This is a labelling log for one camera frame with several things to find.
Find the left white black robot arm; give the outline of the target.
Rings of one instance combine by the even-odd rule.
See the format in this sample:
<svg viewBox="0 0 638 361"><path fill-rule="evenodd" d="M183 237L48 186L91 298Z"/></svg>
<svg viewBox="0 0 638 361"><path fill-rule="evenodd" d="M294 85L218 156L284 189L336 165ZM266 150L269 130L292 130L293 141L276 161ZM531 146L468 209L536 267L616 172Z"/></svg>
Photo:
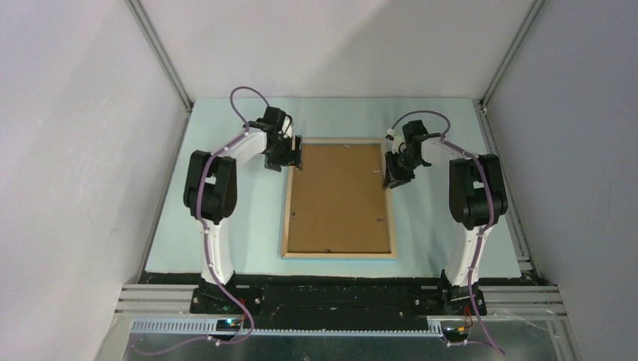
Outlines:
<svg viewBox="0 0 638 361"><path fill-rule="evenodd" d="M256 156L264 156L264 168L280 172L302 169L302 136L293 134L293 118L268 106L264 115L213 152L195 150L190 155L183 202L204 233L204 281L217 284L208 302L220 313L238 303L238 293L227 284L235 274L230 255L229 219L238 203L238 170Z"/></svg>

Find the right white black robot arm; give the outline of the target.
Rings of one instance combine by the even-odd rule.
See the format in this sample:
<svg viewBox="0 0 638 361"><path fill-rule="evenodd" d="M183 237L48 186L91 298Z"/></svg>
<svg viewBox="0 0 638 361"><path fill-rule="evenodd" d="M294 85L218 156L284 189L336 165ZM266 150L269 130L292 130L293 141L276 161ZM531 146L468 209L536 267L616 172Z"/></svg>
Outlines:
<svg viewBox="0 0 638 361"><path fill-rule="evenodd" d="M385 189L409 183L420 167L439 166L448 172L448 207L463 231L446 267L437 302L446 314L457 314L475 293L486 239L508 209L500 159L492 153L476 154L430 133L420 120L405 124L400 132L387 130L392 147L384 155Z"/></svg>

